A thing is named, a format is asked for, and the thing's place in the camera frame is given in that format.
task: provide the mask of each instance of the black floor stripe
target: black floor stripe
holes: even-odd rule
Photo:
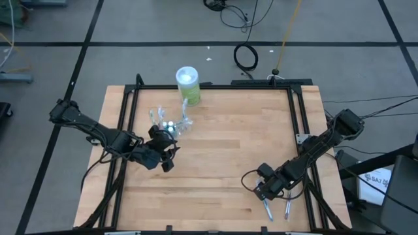
[[[83,42],[15,42],[15,46],[83,46]],[[7,42],[0,42],[0,46],[9,46]]]
[[[88,42],[88,46],[95,47],[169,47],[169,46],[236,46],[241,41],[204,41],[204,42]],[[282,42],[255,41],[248,42],[251,46],[281,46]],[[418,46],[418,42],[406,42],[408,46]],[[85,46],[85,42],[15,42],[16,46],[45,46],[66,47]],[[398,42],[286,42],[286,46],[313,47],[393,47]],[[8,46],[7,42],[0,42],[0,46]]]
[[[78,75],[80,74],[80,69],[81,69],[81,66],[83,64],[84,57],[86,56],[88,43],[91,40],[91,36],[92,36],[94,28],[96,26],[97,19],[99,17],[101,8],[103,6],[103,1],[104,0],[99,0],[99,2],[97,3],[93,18],[91,19],[90,26],[89,26],[89,29],[88,29],[88,32],[87,32],[87,35],[86,35],[86,39],[84,40],[84,44],[83,44],[82,49],[80,51],[80,55],[78,56],[77,63],[75,65],[74,71],[72,73],[69,86],[67,88],[67,92],[65,93],[65,98],[66,99],[70,99],[71,95],[72,95],[72,92],[74,91],[74,86],[75,86],[75,83],[77,81]],[[17,235],[25,234],[25,232],[26,232],[27,225],[29,224],[29,221],[30,221],[30,218],[31,218],[31,215],[32,215],[32,212],[33,212],[33,208],[35,207],[35,203],[38,199],[39,191],[40,191],[40,188],[42,187],[42,182],[44,181],[45,174],[46,174],[46,171],[48,169],[48,165],[50,163],[52,154],[54,152],[55,145],[57,143],[57,139],[58,139],[58,135],[59,135],[60,130],[61,130],[61,128],[58,127],[58,126],[55,126],[54,129],[52,130],[52,134],[51,134],[51,137],[48,141],[48,145],[46,147],[44,157],[42,158],[42,161],[40,163],[38,173],[37,173],[37,176],[35,178],[35,182],[33,183],[32,190],[29,194],[29,198],[27,199],[24,212],[23,212],[22,216],[20,217],[19,225],[18,225],[18,228],[16,229],[16,234]]]
[[[389,9],[387,8],[384,0],[379,0],[380,7],[386,17],[387,23],[389,24],[389,27],[392,30],[392,33],[397,41],[399,43],[400,51],[402,52],[402,55],[404,56],[405,62],[408,65],[411,74],[413,76],[413,79],[415,80],[415,83],[418,85],[418,71],[417,67],[415,66],[415,63],[413,62],[413,59],[411,58],[410,53],[408,52],[408,49],[406,46],[408,46],[409,43],[404,43],[404,40],[402,40],[402,37],[400,36],[400,33],[398,31],[398,28],[394,24],[394,21],[392,19],[391,13],[389,12]]]
[[[101,11],[102,6],[103,6],[103,1],[104,0],[99,0],[99,2],[97,3],[96,10],[94,12],[93,18],[91,19],[91,23],[90,23],[89,29],[87,31],[86,38],[84,39],[83,47],[81,48],[80,55],[78,56],[76,66],[74,68],[74,71],[72,72],[71,79],[70,79],[70,82],[68,84],[67,91],[65,92],[64,99],[70,99],[71,98],[71,95],[74,91],[74,87],[76,86],[78,75],[80,74],[81,67],[83,65],[84,58],[86,57],[86,52],[87,52],[87,49],[89,47],[91,37],[93,36],[94,28],[96,27],[97,20],[99,19],[100,11]]]
[[[236,46],[242,42],[91,42],[89,46],[164,47],[164,46]],[[282,42],[248,42],[250,46],[281,46]],[[314,47],[393,47],[397,42],[287,42],[286,46]]]

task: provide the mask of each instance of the wire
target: wire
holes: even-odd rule
[[[291,197],[284,197],[283,195],[285,194],[284,193],[284,191],[282,190],[282,196],[277,196],[276,198],[280,198],[280,199],[283,199],[283,200],[294,200],[294,199],[297,199],[297,198],[299,198],[300,196],[302,196],[302,194],[303,194],[303,192],[305,191],[305,189],[306,189],[306,185],[307,185],[307,181],[308,181],[308,174],[305,172],[304,173],[304,176],[303,176],[303,179],[302,179],[302,181],[304,181],[304,185],[303,185],[303,188],[302,188],[302,190],[298,193],[298,195],[296,195],[296,196],[291,196]]]
[[[382,98],[374,98],[374,99],[360,99],[360,100],[354,100],[354,101],[323,101],[323,102],[340,104],[340,103],[380,101],[380,100],[385,100],[385,99],[410,98],[410,97],[418,97],[418,95],[400,95],[400,96],[394,96],[394,97],[382,97]]]
[[[257,24],[259,24],[260,22],[262,22],[262,20],[264,20],[264,18],[267,16],[267,14],[268,14],[268,12],[270,11],[270,9],[272,8],[272,5],[273,5],[273,2],[274,2],[274,0],[272,0],[271,2],[270,2],[270,5],[268,6],[268,8],[267,8],[267,11],[266,11],[266,13],[264,14],[264,16],[257,22],[257,23],[255,23],[255,24],[253,24],[253,26],[256,26]],[[231,9],[229,9],[229,7],[233,7],[233,8],[237,8],[241,13],[242,13],[242,15],[244,16],[244,17],[241,17],[238,13],[236,13],[234,10],[231,10]],[[227,9],[227,10],[231,10],[231,11],[233,11],[243,22],[244,22],[244,25],[243,26],[236,26],[236,25],[230,25],[230,24],[228,24],[228,23],[226,23],[224,20],[223,20],[223,16],[222,16],[222,12],[223,12],[223,10],[225,10],[225,9]],[[224,24],[224,25],[226,25],[226,26],[228,26],[228,27],[232,27],[232,28],[235,28],[235,29],[241,29],[241,32],[243,32],[243,33],[246,33],[247,32],[247,29],[249,28],[249,27],[251,27],[251,26],[248,26],[248,19],[247,19],[247,17],[245,16],[245,14],[242,12],[242,10],[241,9],[239,9],[238,7],[236,7],[236,6],[233,6],[233,5],[225,5],[225,8],[223,9],[223,10],[221,10],[221,13],[220,13],[220,18],[221,18],[221,22]]]
[[[13,51],[13,46],[14,46],[14,13],[13,13],[12,0],[8,0],[8,5],[10,6],[10,19],[11,19],[11,24],[12,24],[12,45],[10,46],[10,49],[8,51],[8,54],[5,57],[5,60],[3,60],[3,62],[0,64],[0,68],[3,67],[7,59],[10,57]]]
[[[354,172],[352,172],[352,171],[348,170],[348,169],[347,169],[347,167],[346,167],[346,166],[344,166],[344,165],[341,163],[341,161],[340,161],[339,159],[337,159],[335,156],[332,156],[332,155],[331,155],[331,154],[329,154],[329,153],[326,153],[326,154],[327,154],[327,155],[329,155],[330,157],[332,157],[332,158],[334,158],[334,159],[335,159],[335,161],[336,161],[336,162],[337,162],[337,163],[338,163],[338,164],[342,167],[342,169],[340,169],[340,170],[345,170],[346,172],[348,172],[348,173],[349,173],[349,174],[351,174],[352,176],[355,176],[355,177],[356,177],[356,178],[358,178],[359,180],[363,181],[365,184],[367,184],[367,185],[368,185],[368,186],[370,186],[371,188],[373,188],[373,189],[375,189],[376,191],[378,191],[379,193],[381,193],[381,194],[385,195],[387,198],[391,199],[393,202],[396,202],[398,205],[402,206],[403,208],[405,208],[405,209],[407,209],[407,210],[409,210],[409,211],[411,211],[411,212],[413,212],[413,213],[418,214],[418,211],[417,211],[417,210],[415,210],[415,209],[413,209],[413,208],[411,208],[411,207],[409,207],[409,206],[407,206],[407,205],[405,205],[405,204],[401,203],[400,201],[398,201],[398,200],[394,199],[393,197],[389,196],[387,193],[383,192],[382,190],[378,189],[377,187],[373,186],[371,183],[367,182],[366,180],[364,180],[363,178],[361,178],[360,176],[358,176],[356,173],[354,173]]]
[[[385,115],[376,115],[372,116],[371,118],[380,118],[380,117],[390,117],[390,116],[405,116],[405,115],[416,115],[418,112],[415,113],[407,113],[407,114],[385,114]]]
[[[83,178],[81,180],[81,186],[80,191],[83,191],[84,181],[86,180],[87,175],[90,173],[90,171],[95,167],[97,164],[101,163],[101,160],[106,157],[109,153],[104,154],[103,156],[99,157],[99,160],[95,161],[87,170],[86,173],[84,173]]]
[[[334,117],[332,114],[330,114],[326,109],[324,109],[324,111],[330,116],[330,117]]]
[[[257,5],[258,4],[259,4],[259,0],[256,0],[255,1],[255,7],[254,7],[254,13],[253,13],[253,19],[255,17],[255,13],[257,12]],[[253,30],[253,25],[254,25],[254,21],[251,22],[251,27],[249,28],[249,33],[248,33],[247,40],[242,44],[238,44],[234,49],[234,61],[236,63],[236,66],[238,66],[238,68],[240,68],[242,70],[242,72],[246,73],[251,80],[254,80],[254,77],[248,71],[253,71],[257,67],[258,62],[259,62],[259,55],[258,55],[257,51],[252,46],[247,44],[247,42],[249,40],[249,37],[251,36],[251,32]],[[246,66],[241,65],[238,62],[238,60],[236,58],[236,53],[237,53],[238,49],[240,49],[241,47],[246,47],[253,53],[255,61],[254,61],[254,64],[252,66],[246,67]]]
[[[379,111],[373,112],[373,113],[371,113],[371,114],[365,115],[365,116],[363,116],[361,119],[371,118],[371,117],[373,117],[373,116],[376,116],[376,115],[378,115],[378,114],[381,114],[382,112],[386,112],[386,111],[388,111],[388,110],[391,110],[391,109],[393,109],[393,108],[396,108],[396,107],[398,107],[398,106],[401,106],[401,105],[403,105],[403,104],[406,104],[407,102],[410,102],[410,101],[413,101],[413,100],[416,100],[416,99],[418,99],[418,97],[415,97],[415,98],[409,99],[409,100],[404,101],[404,102],[400,102],[399,104],[392,105],[392,106],[390,106],[390,107],[388,107],[388,108],[385,108],[385,109],[383,109],[383,110],[379,110]]]
[[[250,189],[249,187],[247,187],[245,184],[244,184],[244,178],[248,175],[248,174],[250,174],[250,173],[252,173],[252,172],[256,172],[257,170],[250,170],[249,172],[246,172],[242,177],[241,177],[241,184],[242,184],[242,186],[245,188],[245,189],[247,189],[248,191],[250,191],[250,192],[254,192],[254,190],[253,189]]]
[[[368,152],[366,152],[366,151],[361,151],[361,150],[358,150],[358,149],[355,149],[355,148],[353,148],[353,147],[350,147],[350,146],[336,146],[336,147],[334,147],[334,148],[349,148],[349,149],[352,149],[352,150],[354,150],[354,151],[358,151],[359,153],[364,153],[364,154],[386,154],[386,153],[384,153],[384,152],[372,152],[372,153],[368,153]]]
[[[293,25],[293,22],[294,22],[294,20],[295,20],[295,18],[297,16],[297,14],[298,14],[298,11],[299,11],[300,3],[301,2],[302,2],[302,0],[298,0],[298,5],[296,6],[296,9],[295,9],[295,11],[294,11],[294,13],[292,15],[292,18],[290,19],[289,26],[287,27],[287,31],[286,31],[285,37],[284,37],[283,42],[281,44],[279,61],[277,62],[277,66],[276,66],[276,69],[277,70],[279,70],[279,68],[280,68],[281,59],[282,59],[283,54],[284,54],[284,51],[285,51],[285,44],[286,44],[287,39],[289,38],[290,33],[292,32],[292,25]]]

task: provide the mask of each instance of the floor tile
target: floor tile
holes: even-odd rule
[[[228,1],[252,17],[254,1]],[[256,19],[266,12],[270,1],[259,1]],[[276,0],[266,18],[253,28],[252,41],[281,41],[297,1]],[[234,13],[226,11],[225,21],[241,25]],[[105,1],[93,41],[241,41],[247,35],[223,25],[219,13],[202,1]],[[303,1],[291,41],[394,41],[377,1]]]
[[[418,2],[414,0],[385,1],[404,42],[418,41]]]

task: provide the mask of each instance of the metal bracket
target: metal bracket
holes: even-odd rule
[[[125,85],[125,89],[123,90],[123,94],[129,94],[135,90],[137,85]]]
[[[268,235],[268,230],[266,226],[261,227],[261,235]]]
[[[165,234],[166,235],[171,235],[172,234],[172,225],[167,225],[165,227]]]
[[[302,94],[302,88],[300,85],[290,85],[290,88],[298,95]]]
[[[296,134],[296,141],[298,144],[302,144],[307,138],[311,137],[311,134]]]

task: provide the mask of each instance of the black wire on floor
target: black wire on floor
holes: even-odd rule
[[[244,14],[244,12],[239,7],[234,6],[234,5],[226,4],[225,0],[215,0],[215,1],[212,1],[212,2],[209,2],[209,3],[208,3],[207,0],[203,0],[203,4],[206,7],[208,7],[210,10],[220,12],[221,22],[223,24],[225,24],[226,26],[236,28],[236,29],[241,29],[241,32],[243,32],[243,33],[246,33],[248,28],[249,28],[249,33],[248,33],[247,40],[244,43],[238,44],[234,49],[234,62],[236,64],[236,66],[238,66],[238,68],[240,68],[242,70],[242,72],[246,73],[248,78],[251,79],[251,80],[254,80],[254,77],[249,73],[249,71],[254,71],[255,68],[257,68],[257,65],[258,65],[258,62],[259,62],[259,55],[258,55],[257,51],[255,50],[255,48],[253,48],[252,46],[250,46],[248,44],[248,40],[249,40],[249,37],[251,36],[251,31],[253,29],[253,26],[259,24],[262,20],[264,20],[264,18],[266,17],[266,15],[268,14],[268,12],[270,11],[270,9],[273,5],[273,1],[274,0],[271,0],[270,5],[268,6],[267,11],[263,15],[263,17],[258,22],[254,23],[255,13],[257,12],[257,5],[258,5],[258,2],[259,2],[259,0],[256,0],[255,7],[254,7],[254,12],[253,12],[253,17],[251,19],[251,25],[248,25],[249,24],[248,17],[246,16],[246,14]],[[239,25],[231,25],[229,23],[226,23],[225,20],[223,19],[223,15],[222,15],[224,10],[230,10],[233,13],[235,13],[243,21],[244,24],[242,26],[239,26]],[[253,65],[248,66],[248,67],[243,66],[238,61],[236,53],[241,47],[245,47],[245,48],[249,49],[250,52],[254,55],[254,64]]]

